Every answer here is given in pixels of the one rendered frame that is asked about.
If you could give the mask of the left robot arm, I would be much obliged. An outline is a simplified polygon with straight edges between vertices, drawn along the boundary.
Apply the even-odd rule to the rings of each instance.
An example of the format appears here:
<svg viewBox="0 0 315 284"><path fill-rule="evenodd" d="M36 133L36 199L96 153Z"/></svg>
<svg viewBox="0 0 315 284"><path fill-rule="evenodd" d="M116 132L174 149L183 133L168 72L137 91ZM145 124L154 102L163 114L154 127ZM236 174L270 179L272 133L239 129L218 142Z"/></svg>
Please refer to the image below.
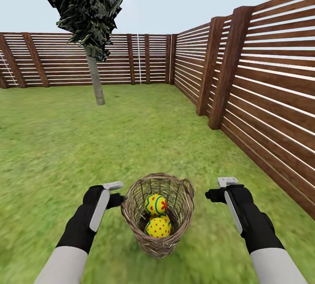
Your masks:
<svg viewBox="0 0 315 284"><path fill-rule="evenodd" d="M124 196L110 191L122 189L115 181L92 186L75 215L66 225L65 233L34 284L80 284L89 252L105 210L121 206Z"/></svg>

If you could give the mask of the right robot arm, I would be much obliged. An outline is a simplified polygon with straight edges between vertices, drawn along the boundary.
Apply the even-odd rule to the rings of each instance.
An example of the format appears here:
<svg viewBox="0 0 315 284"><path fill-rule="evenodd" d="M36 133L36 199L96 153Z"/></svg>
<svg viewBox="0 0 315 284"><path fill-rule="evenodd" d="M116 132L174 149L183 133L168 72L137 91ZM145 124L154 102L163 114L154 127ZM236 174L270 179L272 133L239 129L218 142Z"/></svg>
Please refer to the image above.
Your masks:
<svg viewBox="0 0 315 284"><path fill-rule="evenodd" d="M253 203L248 188L235 177L217 178L218 189L205 193L212 202L228 205L251 257L259 284L308 284L275 235L268 215Z"/></svg>

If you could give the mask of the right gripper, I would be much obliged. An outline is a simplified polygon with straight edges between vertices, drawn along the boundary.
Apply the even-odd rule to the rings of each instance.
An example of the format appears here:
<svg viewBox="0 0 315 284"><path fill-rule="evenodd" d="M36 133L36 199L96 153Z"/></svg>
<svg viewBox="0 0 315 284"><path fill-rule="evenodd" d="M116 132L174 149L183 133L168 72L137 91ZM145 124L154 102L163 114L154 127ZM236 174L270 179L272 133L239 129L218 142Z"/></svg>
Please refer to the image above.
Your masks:
<svg viewBox="0 0 315 284"><path fill-rule="evenodd" d="M227 204L226 200L222 198L222 192L226 188L220 188L220 189L209 189L208 192L205 193L205 196L207 199L210 199L212 202L222 202Z"/></svg>

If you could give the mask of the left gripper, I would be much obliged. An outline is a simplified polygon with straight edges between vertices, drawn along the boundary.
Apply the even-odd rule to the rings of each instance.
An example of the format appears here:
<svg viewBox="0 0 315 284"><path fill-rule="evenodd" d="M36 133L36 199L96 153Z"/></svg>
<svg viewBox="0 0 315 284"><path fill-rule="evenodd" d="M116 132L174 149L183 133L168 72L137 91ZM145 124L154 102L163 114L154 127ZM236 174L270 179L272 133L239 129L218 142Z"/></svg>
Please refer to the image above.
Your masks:
<svg viewBox="0 0 315 284"><path fill-rule="evenodd" d="M120 193L110 194L110 201L106 210L121 206L123 202L124 202L124 196L120 196Z"/></svg>

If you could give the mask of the easter egg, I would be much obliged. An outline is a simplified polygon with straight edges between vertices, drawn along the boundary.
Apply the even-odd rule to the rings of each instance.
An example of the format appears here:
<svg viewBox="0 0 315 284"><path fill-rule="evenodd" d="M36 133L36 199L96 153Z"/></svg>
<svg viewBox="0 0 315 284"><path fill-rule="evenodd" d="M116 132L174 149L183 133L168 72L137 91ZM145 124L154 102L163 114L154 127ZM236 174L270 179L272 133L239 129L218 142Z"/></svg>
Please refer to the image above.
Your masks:
<svg viewBox="0 0 315 284"><path fill-rule="evenodd" d="M166 196L159 192L150 191L146 197L143 197L143 208L149 216L159 216L163 213L168 213L167 208L170 204Z"/></svg>
<svg viewBox="0 0 315 284"><path fill-rule="evenodd" d="M150 216L150 217L149 217L149 220L152 220L152 219L154 219L154 218L162 218L162 219L164 219L164 220L167 222L167 224L168 224L168 226L169 226L169 228L170 228L170 234L172 234L173 226L171 225L170 217L169 217L168 214L163 213L163 214L161 214L161 215L159 215L159 216Z"/></svg>
<svg viewBox="0 0 315 284"><path fill-rule="evenodd" d="M162 218L148 219L148 224L144 227L144 233L152 237L161 238L170 236L170 228Z"/></svg>

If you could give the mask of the wicker basket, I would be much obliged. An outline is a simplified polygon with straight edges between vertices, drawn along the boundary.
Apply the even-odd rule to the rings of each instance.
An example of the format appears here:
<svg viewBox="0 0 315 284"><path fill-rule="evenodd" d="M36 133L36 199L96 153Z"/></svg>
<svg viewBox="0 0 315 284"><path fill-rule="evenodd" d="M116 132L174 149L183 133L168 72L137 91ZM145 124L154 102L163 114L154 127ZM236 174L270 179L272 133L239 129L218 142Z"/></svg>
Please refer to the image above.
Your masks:
<svg viewBox="0 0 315 284"><path fill-rule="evenodd" d="M144 227L148 224L148 219L146 219L147 212L142 210L141 216L136 218L137 208L133 204L135 198L137 197L135 188L139 185L140 190L143 189L144 182L148 180L148 185L150 186L153 182L151 179L158 179L158 181L162 179L166 179L167 184L171 184L171 180L177 182L177 189L182 187L183 197L181 198L180 207L176 212L176 205L174 204L172 209L167 208L168 215L170 218L171 225L175 226L175 233L172 233L170 236L166 237L152 237L148 234L144 233ZM189 183L189 190L187 186L184 184L184 181ZM124 202L121 204L121 214L123 215L125 222L130 225L131 231L133 232L136 240L139 242L142 250L149 255L155 256L159 259L164 258L167 255L170 255L178 245L180 239L189 228L194 211L194 203L193 198L195 197L195 189L194 184L190 179L180 180L176 178L174 175L170 175L168 173L150 173L144 178L137 179L129 188L129 191L126 193L124 197ZM145 225L142 224L144 221ZM141 225L142 224L142 225Z"/></svg>

